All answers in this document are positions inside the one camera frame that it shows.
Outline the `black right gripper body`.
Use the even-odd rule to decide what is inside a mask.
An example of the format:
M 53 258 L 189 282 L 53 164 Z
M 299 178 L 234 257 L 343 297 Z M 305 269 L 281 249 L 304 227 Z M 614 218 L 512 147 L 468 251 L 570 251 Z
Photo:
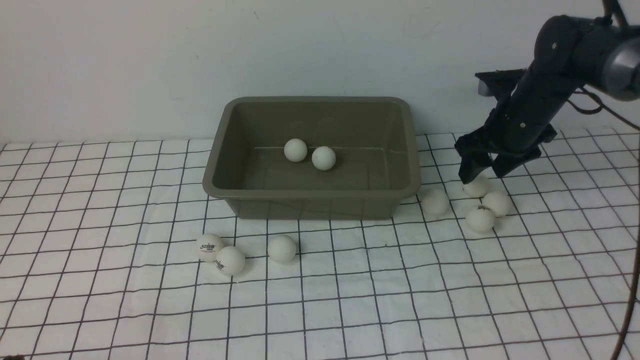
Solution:
M 483 128 L 494 145 L 533 145 L 576 89 L 576 80 L 558 73 L 525 69 L 511 94 L 497 101 Z

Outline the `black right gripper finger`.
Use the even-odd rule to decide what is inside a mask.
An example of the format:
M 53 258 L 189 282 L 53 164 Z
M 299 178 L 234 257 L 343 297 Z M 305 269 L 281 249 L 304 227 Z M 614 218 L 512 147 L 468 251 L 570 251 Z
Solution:
M 492 162 L 492 169 L 496 177 L 502 178 L 523 166 L 527 162 L 541 157 L 542 152 L 537 144 L 532 145 L 494 145 L 496 157 Z
M 490 168 L 493 150 L 487 139 L 486 130 L 482 127 L 457 139 L 455 150 L 461 158 L 458 176 L 465 185 L 473 182 L 485 169 Z

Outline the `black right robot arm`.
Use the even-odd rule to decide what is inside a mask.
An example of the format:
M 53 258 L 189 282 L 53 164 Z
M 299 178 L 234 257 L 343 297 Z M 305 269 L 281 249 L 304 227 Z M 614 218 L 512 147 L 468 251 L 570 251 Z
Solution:
M 461 182 L 487 168 L 500 178 L 539 158 L 540 145 L 557 136 L 551 121 L 586 85 L 618 101 L 638 100 L 639 47 L 637 25 L 558 15 L 538 33 L 530 66 L 476 73 L 478 93 L 497 103 L 480 128 L 455 142 Z

